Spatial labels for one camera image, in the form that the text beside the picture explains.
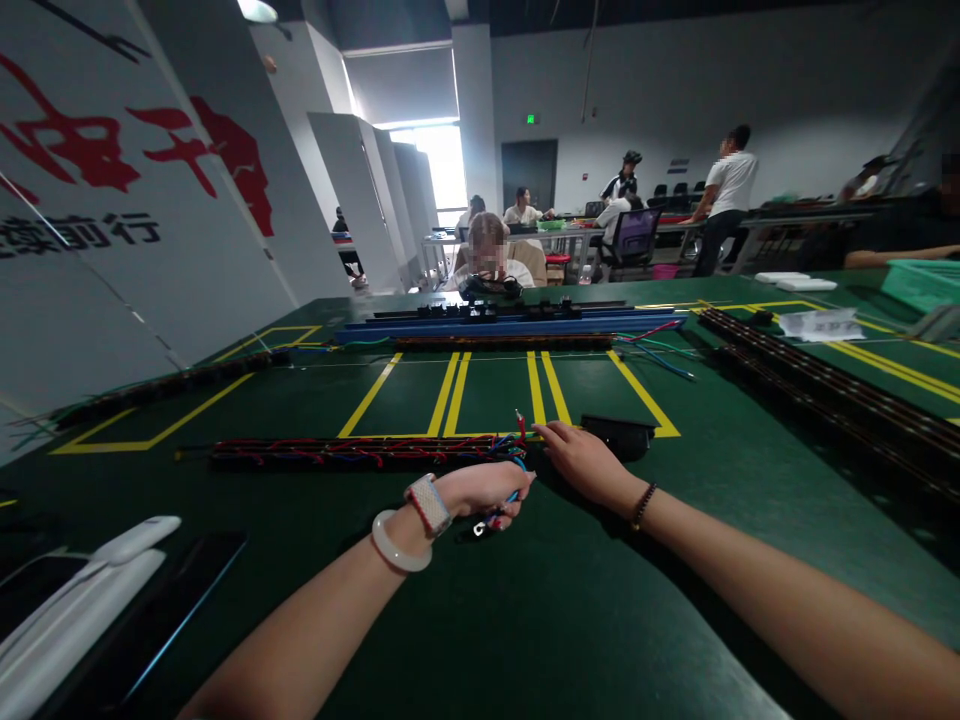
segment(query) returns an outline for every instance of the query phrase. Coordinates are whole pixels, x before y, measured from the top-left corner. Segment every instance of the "ceiling light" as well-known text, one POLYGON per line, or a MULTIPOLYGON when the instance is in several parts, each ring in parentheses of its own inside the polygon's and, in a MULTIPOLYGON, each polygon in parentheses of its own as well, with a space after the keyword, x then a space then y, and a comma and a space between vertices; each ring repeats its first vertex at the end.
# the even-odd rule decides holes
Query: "ceiling light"
POLYGON ((277 21, 277 11, 261 0, 237 0, 240 12, 250 22, 273 23, 277 21))

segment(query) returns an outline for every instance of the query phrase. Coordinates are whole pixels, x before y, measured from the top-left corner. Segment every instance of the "red chinese characters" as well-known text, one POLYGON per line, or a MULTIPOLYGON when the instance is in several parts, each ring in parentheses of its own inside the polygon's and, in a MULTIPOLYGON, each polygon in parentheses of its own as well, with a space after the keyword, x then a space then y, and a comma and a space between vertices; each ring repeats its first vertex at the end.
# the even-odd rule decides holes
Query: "red chinese characters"
POLYGON ((72 185, 77 182, 57 160, 59 157, 75 165, 80 170, 80 177, 88 185, 112 187, 127 192, 127 187, 140 177, 140 173, 120 159, 120 123, 109 117, 68 117, 47 100, 23 68, 10 58, 0 54, 0 65, 17 79, 46 113, 46 117, 40 120, 15 123, 18 132, 0 124, 0 132, 7 140, 58 180, 72 185), (60 141, 49 146, 44 145, 37 137, 43 131, 58 133, 60 141))
MULTIPOLYGON (((63 162, 66 161, 79 170, 80 179, 91 187, 112 187, 128 192, 130 184, 141 175, 122 159, 121 125, 117 120, 111 117, 69 117, 53 106, 23 68, 3 54, 0 54, 0 65, 20 83, 44 113, 39 120, 12 123, 13 129, 0 123, 0 132, 24 157, 62 182, 77 184, 71 168, 63 162), (59 140, 52 144, 41 139, 47 138, 50 132, 59 135, 59 140)), ((216 188, 198 160, 204 155, 219 155, 261 233, 272 236, 273 208, 267 198, 268 181, 256 139, 230 117, 214 112, 203 98, 194 96, 190 99, 212 144, 207 146, 200 138, 184 138, 175 132, 189 132, 193 127, 190 117, 179 108, 127 108, 137 120, 166 130, 172 143, 166 148, 144 150, 144 156, 159 163, 186 163, 204 192, 216 198, 216 188)), ((29 202, 40 202, 35 193, 12 180, 9 182, 10 185, 0 181, 0 187, 16 195, 15 188, 29 202)))

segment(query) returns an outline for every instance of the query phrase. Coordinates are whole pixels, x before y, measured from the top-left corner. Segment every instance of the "door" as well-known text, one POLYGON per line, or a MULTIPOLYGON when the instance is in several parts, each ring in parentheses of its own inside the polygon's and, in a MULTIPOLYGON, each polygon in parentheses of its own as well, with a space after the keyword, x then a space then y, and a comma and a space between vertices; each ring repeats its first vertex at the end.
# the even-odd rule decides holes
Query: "door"
POLYGON ((557 141, 503 143, 503 209, 517 202, 517 188, 530 188, 530 202, 546 212, 553 207, 557 182, 557 141))

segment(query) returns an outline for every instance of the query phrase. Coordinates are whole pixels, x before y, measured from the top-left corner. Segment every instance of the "person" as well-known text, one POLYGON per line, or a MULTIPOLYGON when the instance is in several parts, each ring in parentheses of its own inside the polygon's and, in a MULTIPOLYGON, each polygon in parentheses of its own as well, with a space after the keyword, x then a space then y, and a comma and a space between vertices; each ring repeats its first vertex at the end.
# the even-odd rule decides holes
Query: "person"
MULTIPOLYGON (((337 206, 337 221, 333 224, 333 232, 349 233, 347 221, 343 219, 343 211, 337 206)), ((339 252, 340 262, 343 263, 343 269, 346 270, 350 278, 350 284, 357 289, 367 286, 367 276, 363 272, 363 264, 360 262, 360 256, 356 250, 343 250, 339 252)))
POLYGON ((693 277, 709 277, 717 267, 720 246, 734 234, 750 209, 750 191, 757 176, 757 158, 746 152, 750 126, 738 125, 720 144, 720 159, 707 175, 707 186, 693 215, 680 225, 691 225, 709 218, 703 229, 700 254, 693 277))
MULTIPOLYGON (((476 217, 479 213, 486 212, 486 211, 487 211, 487 204, 484 202, 483 198, 480 197, 479 195, 474 195, 472 198, 470 198, 470 207, 467 208, 467 210, 464 211, 463 215, 460 216, 460 219, 457 220, 458 232, 460 228, 466 228, 466 230, 469 230, 470 221, 473 220, 473 218, 476 217)), ((506 223, 503 224, 503 234, 504 235, 510 234, 510 228, 507 227, 506 223)))
POLYGON ((347 228, 347 221, 343 219, 343 210, 337 205, 337 221, 333 224, 334 232, 350 232, 347 228))
POLYGON ((627 150, 623 156, 623 167, 613 176, 607 186, 600 193, 600 199, 609 205, 617 198, 626 197, 627 193, 637 194, 637 176, 634 171, 643 160, 643 155, 636 150, 627 150))
POLYGON ((847 244, 844 269, 960 254, 960 154, 945 154, 942 170, 940 187, 864 221, 847 244))
POLYGON ((597 256, 600 259, 601 277, 598 282, 609 282, 613 264, 617 261, 614 235, 617 232, 617 221, 620 215, 633 210, 643 210, 644 207, 643 200, 632 192, 628 192, 623 197, 611 200, 600 216, 593 221, 596 227, 604 229, 603 235, 596 235, 590 239, 590 247, 597 248, 597 256))
POLYGON ((846 205, 854 200, 864 200, 873 196, 880 171, 888 165, 896 164, 896 160, 891 160, 886 155, 878 155, 872 160, 868 160, 864 164, 863 170, 847 180, 840 188, 834 205, 846 205))
POLYGON ((546 212, 540 212, 530 204, 530 189, 526 187, 517 188, 517 204, 507 208, 503 214, 503 221, 507 225, 533 225, 537 220, 553 218, 553 208, 546 212))
MULTIPOLYGON (((600 438, 558 421, 533 429, 574 490, 686 563, 841 715, 960 717, 960 656, 953 650, 847 585, 632 475, 600 438)), ((474 465, 436 479, 433 490, 451 517, 486 517, 498 508, 496 529, 507 530, 534 477, 510 462, 474 465)), ((434 534, 409 502, 383 530, 405 561, 431 551, 434 534)), ((314 717, 409 574, 401 559, 382 552, 367 535, 297 590, 227 657, 178 720, 314 717)), ((410 619, 429 621, 429 613, 410 619)), ((504 622, 513 636, 523 632, 504 622)))
POLYGON ((470 275, 502 282, 512 277, 521 287, 535 287, 530 269, 518 260, 505 257, 503 221, 494 213, 482 212, 470 221, 466 262, 458 267, 440 287, 441 292, 455 292, 470 275))

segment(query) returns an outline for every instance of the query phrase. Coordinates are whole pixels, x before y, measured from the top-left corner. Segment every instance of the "hand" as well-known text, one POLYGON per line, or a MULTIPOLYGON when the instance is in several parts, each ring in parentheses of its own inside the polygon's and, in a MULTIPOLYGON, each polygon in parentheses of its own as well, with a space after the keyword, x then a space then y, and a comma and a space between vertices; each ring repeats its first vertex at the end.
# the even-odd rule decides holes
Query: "hand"
POLYGON ((621 465, 603 440, 559 420, 533 429, 546 441, 554 467, 577 492, 624 519, 633 517, 647 483, 621 465))
POLYGON ((520 503, 530 494, 530 483, 537 476, 524 472, 515 462, 472 465, 454 470, 439 478, 437 492, 453 517, 489 514, 500 508, 503 514, 494 523, 497 530, 506 530, 517 515, 520 503), (515 491, 517 499, 504 504, 515 491))
POLYGON ((960 253, 960 245, 944 245, 941 248, 937 248, 935 253, 935 260, 946 260, 948 257, 954 253, 960 253))

